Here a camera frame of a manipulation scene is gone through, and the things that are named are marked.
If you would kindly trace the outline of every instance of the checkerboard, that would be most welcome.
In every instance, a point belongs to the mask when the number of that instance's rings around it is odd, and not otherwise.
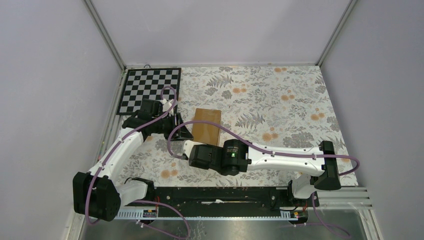
[[[128,70],[120,96],[117,115],[131,115],[139,110],[143,99],[161,100],[161,90],[171,86],[180,90],[181,68],[144,68]],[[174,99],[170,89],[163,91],[164,99]]]

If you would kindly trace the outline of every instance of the table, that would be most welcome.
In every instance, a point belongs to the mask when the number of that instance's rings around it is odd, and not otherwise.
[[[196,108],[221,110],[222,125],[251,142],[307,148],[329,140],[336,154],[348,154],[318,66],[183,67],[178,111],[187,122]],[[232,138],[221,131],[219,142]],[[182,142],[173,142],[172,149],[180,154]],[[352,168],[348,159],[338,159],[337,165],[339,172]],[[284,187],[301,174],[264,169],[222,176],[171,157],[164,137],[154,135],[130,157],[118,182],[141,177],[156,187]],[[354,173],[340,182],[358,185]]]

